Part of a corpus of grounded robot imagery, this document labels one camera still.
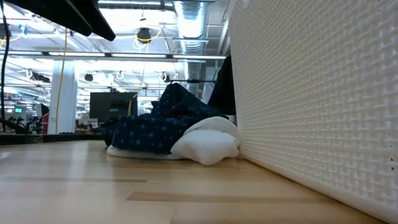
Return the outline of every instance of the wood plank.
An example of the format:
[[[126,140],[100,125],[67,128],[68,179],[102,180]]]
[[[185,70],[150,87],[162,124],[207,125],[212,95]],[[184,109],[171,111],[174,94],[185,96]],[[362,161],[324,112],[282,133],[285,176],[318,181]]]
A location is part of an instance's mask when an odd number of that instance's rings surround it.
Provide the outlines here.
[[[381,223],[243,159],[113,157],[103,141],[0,146],[0,223]]]

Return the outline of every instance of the navy blue blanket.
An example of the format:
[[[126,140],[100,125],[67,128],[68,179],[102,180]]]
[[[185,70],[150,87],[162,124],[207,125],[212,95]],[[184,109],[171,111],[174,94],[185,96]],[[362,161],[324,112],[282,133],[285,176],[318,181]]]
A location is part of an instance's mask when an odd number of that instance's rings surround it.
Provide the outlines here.
[[[151,114],[122,116],[101,129],[105,143],[118,149],[170,154],[172,146],[190,126],[225,115],[202,103],[178,83],[168,85]]]

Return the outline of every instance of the white textured wall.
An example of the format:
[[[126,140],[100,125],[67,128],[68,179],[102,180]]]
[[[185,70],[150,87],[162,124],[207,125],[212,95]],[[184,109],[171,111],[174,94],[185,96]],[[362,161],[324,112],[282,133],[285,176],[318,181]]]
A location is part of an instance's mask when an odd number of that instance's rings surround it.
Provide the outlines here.
[[[398,222],[398,1],[237,0],[241,151]]]

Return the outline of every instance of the black monitor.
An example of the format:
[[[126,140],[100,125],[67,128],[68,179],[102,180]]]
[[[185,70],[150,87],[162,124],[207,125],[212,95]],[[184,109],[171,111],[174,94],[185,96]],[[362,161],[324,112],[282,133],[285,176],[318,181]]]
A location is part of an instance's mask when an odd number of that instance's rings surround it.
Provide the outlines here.
[[[99,123],[127,116],[131,101],[131,115],[137,115],[137,93],[91,93],[90,118]]]

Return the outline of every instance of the ceiling light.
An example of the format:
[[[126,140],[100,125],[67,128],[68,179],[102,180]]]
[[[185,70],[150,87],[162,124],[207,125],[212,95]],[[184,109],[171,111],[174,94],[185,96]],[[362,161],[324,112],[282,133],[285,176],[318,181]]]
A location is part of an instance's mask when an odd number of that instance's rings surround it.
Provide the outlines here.
[[[112,57],[132,57],[132,58],[166,58],[160,54],[112,54]]]
[[[4,92],[11,93],[11,94],[17,94],[18,93],[17,90],[15,90],[13,88],[10,88],[10,87],[6,87],[6,86],[4,87]]]
[[[77,99],[78,99],[78,100],[89,100],[89,99],[90,99],[90,96],[89,96],[89,95],[88,95],[88,96],[78,95],[78,96],[77,96]]]
[[[224,60],[226,56],[217,55],[173,55],[176,59],[208,59],[208,60]]]
[[[88,100],[78,100],[77,103],[79,103],[79,104],[89,104],[90,101],[88,101]]]
[[[9,55],[43,55],[42,52],[16,51],[16,50],[10,50],[8,52],[8,54]]]
[[[197,59],[178,59],[178,62],[191,62],[191,63],[206,63],[206,60],[197,60]]]
[[[24,19],[24,14],[21,12],[16,11],[11,6],[4,4],[4,12],[7,18],[14,18],[14,19]]]
[[[103,1],[100,0],[98,1],[98,4],[131,4],[131,5],[153,5],[153,6],[159,6],[160,2],[134,2],[134,1]]]
[[[173,37],[173,41],[195,41],[195,42],[209,42],[209,39],[197,39],[197,38],[183,38],[183,37]]]
[[[63,52],[49,52],[52,56],[62,56]],[[92,53],[92,52],[66,52],[66,56],[80,56],[80,57],[105,57],[104,53]]]
[[[119,88],[119,87],[117,87],[116,90],[117,90],[118,92],[120,92],[120,93],[125,93],[125,92],[127,92],[127,90],[125,90],[125,89],[123,89],[123,88]]]
[[[138,96],[138,100],[150,100],[150,101],[155,101],[158,100],[160,96]]]
[[[5,109],[14,109],[14,108],[15,108],[15,106],[8,106],[8,105],[4,105],[4,108],[5,108]]]

